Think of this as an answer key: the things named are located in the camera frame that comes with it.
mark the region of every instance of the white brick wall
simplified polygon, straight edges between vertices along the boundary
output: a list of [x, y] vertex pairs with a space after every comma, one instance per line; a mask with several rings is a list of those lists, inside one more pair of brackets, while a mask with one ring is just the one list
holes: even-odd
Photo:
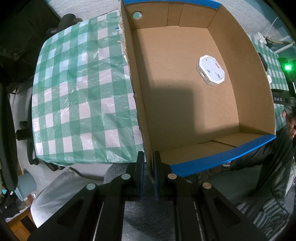
[[[266, 34], [271, 23], [245, 0], [216, 0], [222, 3], [236, 18], [246, 33], [254, 35], [257, 32]], [[118, 0], [51, 0], [49, 4], [59, 16], [73, 13], [82, 20], [87, 20], [119, 8]], [[272, 27], [270, 36], [281, 39], [280, 33]]]

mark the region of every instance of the light blue bin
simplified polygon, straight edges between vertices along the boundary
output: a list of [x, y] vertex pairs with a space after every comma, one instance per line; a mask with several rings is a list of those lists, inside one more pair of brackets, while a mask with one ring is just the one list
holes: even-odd
[[25, 173], [23, 175], [18, 176], [18, 183], [17, 188], [15, 190], [15, 194], [21, 201], [23, 201], [36, 189], [37, 184], [30, 173]]

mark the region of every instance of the table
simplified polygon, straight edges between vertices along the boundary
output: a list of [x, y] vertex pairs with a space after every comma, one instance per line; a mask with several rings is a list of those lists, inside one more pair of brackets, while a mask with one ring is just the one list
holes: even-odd
[[[268, 64], [271, 88], [287, 90], [277, 54], [249, 37]], [[60, 165], [136, 161], [144, 148], [122, 45], [119, 10], [44, 43], [32, 95], [38, 158]], [[274, 108], [278, 130], [285, 125], [283, 106]]]
[[[268, 48], [265, 44], [261, 43], [254, 37], [248, 34], [248, 37], [252, 41], [257, 52], [261, 53], [265, 59], [268, 70], [267, 73], [271, 76], [272, 82], [270, 84], [271, 89], [289, 90], [284, 72], [281, 69], [281, 65], [278, 61], [278, 54]], [[282, 118], [281, 114], [284, 110], [283, 105], [274, 104], [274, 112], [276, 118], [276, 130], [283, 128], [286, 125], [286, 121]]]

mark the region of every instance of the white cable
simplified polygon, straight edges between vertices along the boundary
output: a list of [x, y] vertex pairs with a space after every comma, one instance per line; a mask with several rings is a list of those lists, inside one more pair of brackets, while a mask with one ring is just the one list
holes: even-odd
[[[277, 17], [277, 18], [274, 20], [274, 22], [275, 22], [275, 21], [276, 21], [278, 18], [279, 18], [279, 17]], [[272, 23], [272, 25], [270, 26], [269, 30], [270, 30], [270, 29], [271, 29], [271, 27], [273, 26], [274, 22], [273, 22], [273, 23]], [[266, 33], [265, 37], [267, 37], [267, 34], [268, 34], [269, 30], [267, 31], [267, 33]]]

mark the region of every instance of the blue tape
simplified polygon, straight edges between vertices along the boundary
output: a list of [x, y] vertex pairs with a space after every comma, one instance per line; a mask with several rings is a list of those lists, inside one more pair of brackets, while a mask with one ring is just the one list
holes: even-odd
[[[159, 2], [159, 0], [123, 0], [124, 4], [139, 3], [139, 2], [152, 2], [152, 1]], [[214, 9], [218, 9], [221, 5], [221, 3], [216, 2], [216, 1], [212, 1], [212, 0], [164, 0], [164, 1], [192, 3], [192, 4], [203, 5], [206, 7], [211, 7]]]
[[253, 150], [256, 150], [257, 148], [265, 145], [275, 138], [275, 135], [264, 135], [229, 151], [217, 153], [193, 161], [171, 165], [170, 167], [172, 169], [172, 173], [175, 173], [176, 175], [181, 177], [186, 177], [222, 165], [229, 161], [233, 161], [245, 154], [248, 154]]

